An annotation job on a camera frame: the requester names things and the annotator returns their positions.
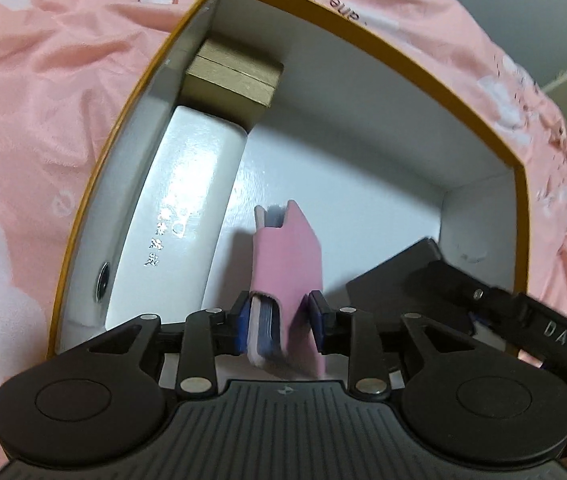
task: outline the pink fabric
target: pink fabric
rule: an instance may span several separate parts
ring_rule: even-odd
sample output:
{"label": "pink fabric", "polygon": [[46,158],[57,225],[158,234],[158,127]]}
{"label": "pink fabric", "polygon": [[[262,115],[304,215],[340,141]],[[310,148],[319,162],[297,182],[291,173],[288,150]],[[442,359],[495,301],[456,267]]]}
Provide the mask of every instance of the pink fabric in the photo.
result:
{"label": "pink fabric", "polygon": [[[0,0],[0,382],[42,356],[95,160],[194,1]],[[419,62],[524,161],[529,293],[567,315],[567,124],[558,108],[455,0],[314,1]]]}
{"label": "pink fabric", "polygon": [[289,364],[322,378],[326,361],[317,351],[310,323],[297,315],[312,290],[323,290],[321,245],[299,205],[290,200],[282,227],[263,227],[254,234],[250,291],[277,302],[281,352]]}

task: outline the open box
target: open box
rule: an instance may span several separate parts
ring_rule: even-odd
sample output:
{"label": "open box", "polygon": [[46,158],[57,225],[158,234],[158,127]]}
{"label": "open box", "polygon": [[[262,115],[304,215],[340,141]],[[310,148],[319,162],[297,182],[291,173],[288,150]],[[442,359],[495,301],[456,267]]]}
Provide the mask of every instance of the open box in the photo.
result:
{"label": "open box", "polygon": [[[206,167],[204,148],[184,158],[172,127],[183,74],[211,32],[285,67],[247,140],[215,148],[236,161],[221,169]],[[188,199],[175,200],[175,187]],[[339,9],[199,0],[139,81],[92,174],[50,352],[144,312],[179,322],[229,308],[250,283],[254,207],[289,199],[321,242],[332,306],[347,304],[348,280],[422,237],[480,280],[527,287],[523,166],[458,96]],[[152,264],[158,220],[167,228]]]}

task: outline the ribbed black surface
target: ribbed black surface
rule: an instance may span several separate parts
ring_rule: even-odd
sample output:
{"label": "ribbed black surface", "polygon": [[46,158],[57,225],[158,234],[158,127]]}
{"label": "ribbed black surface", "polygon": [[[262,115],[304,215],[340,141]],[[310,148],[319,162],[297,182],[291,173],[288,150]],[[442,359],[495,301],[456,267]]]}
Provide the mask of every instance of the ribbed black surface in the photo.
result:
{"label": "ribbed black surface", "polygon": [[340,383],[234,381],[217,399],[188,402],[147,448],[92,470],[14,462],[0,480],[567,480],[556,463],[479,472],[432,455],[385,404]]}

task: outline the gold box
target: gold box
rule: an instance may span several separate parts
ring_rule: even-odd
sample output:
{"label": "gold box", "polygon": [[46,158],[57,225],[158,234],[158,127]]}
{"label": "gold box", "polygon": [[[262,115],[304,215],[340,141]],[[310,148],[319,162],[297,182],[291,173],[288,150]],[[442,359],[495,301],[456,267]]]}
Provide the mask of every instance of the gold box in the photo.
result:
{"label": "gold box", "polygon": [[249,132],[270,107],[283,65],[216,36],[185,72],[179,104],[239,124]]}

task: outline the pink bedsheet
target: pink bedsheet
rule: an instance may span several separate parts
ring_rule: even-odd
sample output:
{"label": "pink bedsheet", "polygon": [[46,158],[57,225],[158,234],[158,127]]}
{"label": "pink bedsheet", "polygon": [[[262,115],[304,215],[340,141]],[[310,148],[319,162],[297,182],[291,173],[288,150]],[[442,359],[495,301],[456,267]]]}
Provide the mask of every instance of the pink bedsheet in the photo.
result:
{"label": "pink bedsheet", "polygon": [[[92,167],[193,1],[0,0],[0,383],[42,358]],[[567,315],[567,124],[558,108],[455,0],[315,1],[425,66],[524,161],[529,293]]]}

